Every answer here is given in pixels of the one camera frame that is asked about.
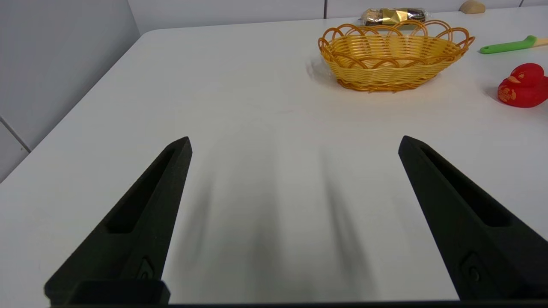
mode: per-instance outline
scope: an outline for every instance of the wicker basket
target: wicker basket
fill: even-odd
[[[405,36],[399,30],[405,25],[416,28]],[[427,29],[431,25],[441,25],[444,31],[431,37]],[[454,43],[455,32],[462,32],[464,40]],[[318,47],[341,86],[397,92],[414,89],[433,78],[459,60],[474,39],[468,30],[451,28],[440,20],[406,20],[395,26],[344,24],[329,28],[319,38]]]

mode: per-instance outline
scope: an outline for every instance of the white wall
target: white wall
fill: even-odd
[[[548,0],[523,0],[523,7],[532,7],[535,5],[548,5]]]
[[[0,123],[0,183],[27,155],[25,148]]]
[[[0,116],[30,149],[139,38],[127,0],[0,0],[0,29]]]
[[[368,8],[425,8],[430,12],[458,11],[465,0],[328,0],[327,18],[360,17]],[[521,0],[481,0],[488,9],[517,8]]]
[[[323,18],[323,0],[129,0],[141,35],[155,29]]]

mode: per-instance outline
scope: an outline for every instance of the red rubber duck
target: red rubber duck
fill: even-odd
[[[548,77],[542,66],[526,63],[516,67],[499,85],[499,99],[510,106],[530,108],[548,99]]]

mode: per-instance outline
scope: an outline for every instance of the plastic wrapper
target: plastic wrapper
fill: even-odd
[[[358,19],[362,26],[395,25],[405,20],[416,20],[425,22],[431,19],[432,15],[423,8],[376,8],[363,12]]]

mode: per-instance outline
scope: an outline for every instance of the table surface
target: table surface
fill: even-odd
[[[321,74],[316,39],[353,19],[143,35],[0,186],[2,306],[43,285],[159,152],[194,150],[163,279],[171,303],[456,299],[397,149],[430,144],[548,238],[548,104],[497,102],[547,36],[548,7],[439,13],[476,36],[416,90]]]

